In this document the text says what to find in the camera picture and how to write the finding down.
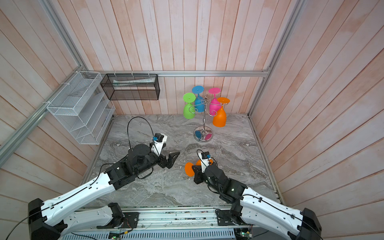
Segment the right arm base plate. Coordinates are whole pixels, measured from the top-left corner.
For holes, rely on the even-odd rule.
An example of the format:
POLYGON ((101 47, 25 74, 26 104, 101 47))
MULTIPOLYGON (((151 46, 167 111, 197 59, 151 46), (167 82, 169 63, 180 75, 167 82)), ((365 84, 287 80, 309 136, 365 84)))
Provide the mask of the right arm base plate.
POLYGON ((216 209, 215 214, 219 226, 254 226, 242 220, 243 214, 241 212, 237 213, 231 210, 216 209))

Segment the orange wine glass front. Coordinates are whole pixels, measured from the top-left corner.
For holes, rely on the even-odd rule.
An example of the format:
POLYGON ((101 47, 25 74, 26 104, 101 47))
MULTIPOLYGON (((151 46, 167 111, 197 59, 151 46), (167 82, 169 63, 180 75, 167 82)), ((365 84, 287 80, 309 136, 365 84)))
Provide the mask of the orange wine glass front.
POLYGON ((186 172, 187 176, 193 177, 195 175, 195 173, 192 169, 192 166, 201 166, 201 165, 202 165, 201 160, 198 160, 195 164, 190 163, 190 162, 186 163, 185 172, 186 172))

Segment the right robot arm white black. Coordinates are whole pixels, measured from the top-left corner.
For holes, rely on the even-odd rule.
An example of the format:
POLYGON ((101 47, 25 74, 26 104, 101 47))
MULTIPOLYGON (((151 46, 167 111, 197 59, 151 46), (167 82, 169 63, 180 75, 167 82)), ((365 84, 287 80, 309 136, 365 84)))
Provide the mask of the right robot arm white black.
POLYGON ((300 211, 270 200, 251 187, 228 178, 217 165, 193 165, 194 182, 206 183, 231 205, 224 218, 237 225, 259 226, 286 240, 320 240, 322 227, 316 214, 305 208, 300 211))

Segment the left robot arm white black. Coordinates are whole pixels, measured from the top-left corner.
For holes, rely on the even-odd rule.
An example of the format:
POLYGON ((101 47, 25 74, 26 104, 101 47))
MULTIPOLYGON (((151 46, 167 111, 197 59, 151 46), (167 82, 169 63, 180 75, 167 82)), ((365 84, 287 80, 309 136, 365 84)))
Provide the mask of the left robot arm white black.
POLYGON ((125 215, 118 203, 79 211, 79 208, 132 183, 139 175, 158 165, 170 169, 180 152, 161 154, 163 146, 139 144, 104 172, 78 188, 51 200, 35 199, 28 204, 29 233, 32 240, 58 240, 67 234, 96 227, 122 227, 125 215))

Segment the green plastic wine glass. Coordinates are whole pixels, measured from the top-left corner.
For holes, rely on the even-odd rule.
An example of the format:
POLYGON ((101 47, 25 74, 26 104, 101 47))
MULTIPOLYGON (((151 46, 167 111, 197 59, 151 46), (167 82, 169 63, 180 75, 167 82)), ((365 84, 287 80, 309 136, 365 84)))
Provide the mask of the green plastic wine glass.
POLYGON ((186 93, 183 96, 183 101, 186 103, 183 110, 183 116, 186 119, 193 119, 195 117, 195 100, 196 96, 193 93, 186 93))

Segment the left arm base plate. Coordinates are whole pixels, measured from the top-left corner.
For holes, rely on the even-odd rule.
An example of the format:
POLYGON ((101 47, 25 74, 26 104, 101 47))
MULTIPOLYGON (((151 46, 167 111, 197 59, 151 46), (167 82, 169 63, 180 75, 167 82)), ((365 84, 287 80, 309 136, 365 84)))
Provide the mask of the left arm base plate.
POLYGON ((128 228, 135 229, 138 226, 139 212, 123 212, 104 225, 97 226, 97 229, 128 228))

